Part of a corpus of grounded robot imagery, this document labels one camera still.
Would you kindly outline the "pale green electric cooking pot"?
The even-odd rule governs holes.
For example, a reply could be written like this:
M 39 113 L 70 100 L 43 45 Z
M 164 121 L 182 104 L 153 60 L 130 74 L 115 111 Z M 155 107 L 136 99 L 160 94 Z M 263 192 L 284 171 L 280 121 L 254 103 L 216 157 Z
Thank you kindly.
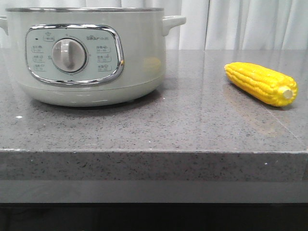
M 155 90 L 166 72 L 165 37 L 186 23 L 162 8 L 7 8 L 14 77 L 43 103 L 92 107 Z

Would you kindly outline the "white pleated curtain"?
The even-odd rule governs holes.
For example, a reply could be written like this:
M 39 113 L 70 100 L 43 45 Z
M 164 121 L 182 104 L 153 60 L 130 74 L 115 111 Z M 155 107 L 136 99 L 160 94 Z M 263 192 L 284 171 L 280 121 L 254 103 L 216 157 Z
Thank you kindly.
M 166 38 L 169 50 L 306 50 L 305 0 L 3 0 L 10 7 L 164 8 L 186 24 Z

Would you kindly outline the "yellow corn cob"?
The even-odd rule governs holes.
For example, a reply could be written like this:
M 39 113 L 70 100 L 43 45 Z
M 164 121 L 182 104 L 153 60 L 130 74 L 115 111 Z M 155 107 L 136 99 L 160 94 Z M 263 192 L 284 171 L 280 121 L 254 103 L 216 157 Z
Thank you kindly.
M 297 97 L 296 81 L 281 72 L 243 62 L 226 64 L 224 70 L 233 84 L 271 106 L 287 106 Z

